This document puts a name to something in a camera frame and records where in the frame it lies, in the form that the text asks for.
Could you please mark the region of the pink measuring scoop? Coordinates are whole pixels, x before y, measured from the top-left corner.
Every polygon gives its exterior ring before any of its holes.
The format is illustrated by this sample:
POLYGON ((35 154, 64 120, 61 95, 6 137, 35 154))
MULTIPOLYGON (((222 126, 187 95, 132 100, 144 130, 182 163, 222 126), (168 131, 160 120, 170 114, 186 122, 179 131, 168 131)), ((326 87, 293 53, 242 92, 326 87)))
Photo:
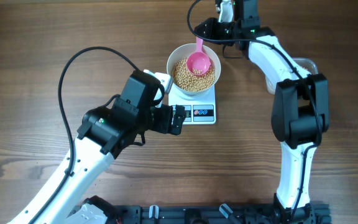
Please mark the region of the pink measuring scoop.
POLYGON ((188 57, 188 60, 186 61, 186 66, 192 74, 194 74, 192 72, 194 68, 198 70, 203 70, 202 75, 204 75, 211 66, 209 57, 203 52, 203 40, 199 37, 196 38, 196 50, 188 57))

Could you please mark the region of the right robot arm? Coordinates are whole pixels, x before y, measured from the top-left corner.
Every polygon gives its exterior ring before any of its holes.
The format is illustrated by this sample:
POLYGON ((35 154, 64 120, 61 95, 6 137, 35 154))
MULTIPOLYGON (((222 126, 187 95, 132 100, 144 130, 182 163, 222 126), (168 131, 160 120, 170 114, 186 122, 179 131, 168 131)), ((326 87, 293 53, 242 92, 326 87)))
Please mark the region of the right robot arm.
POLYGON ((280 142, 280 183, 274 196, 271 223, 320 223, 310 202, 313 156, 329 128, 326 77, 312 74, 292 59, 269 27, 261 27, 257 1, 216 1, 219 17, 191 32, 206 42, 235 45, 274 86, 271 126, 280 142))

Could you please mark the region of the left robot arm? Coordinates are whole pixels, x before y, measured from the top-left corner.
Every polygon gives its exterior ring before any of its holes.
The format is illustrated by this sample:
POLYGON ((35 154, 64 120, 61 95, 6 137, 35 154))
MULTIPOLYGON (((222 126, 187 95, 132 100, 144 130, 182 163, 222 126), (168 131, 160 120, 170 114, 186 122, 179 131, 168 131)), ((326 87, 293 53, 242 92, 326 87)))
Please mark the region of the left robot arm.
POLYGON ((89 110, 66 158, 13 223, 63 223, 94 180, 123 149, 148 130, 179 135, 183 106, 162 104, 173 78, 165 73, 134 71, 111 108, 89 110))

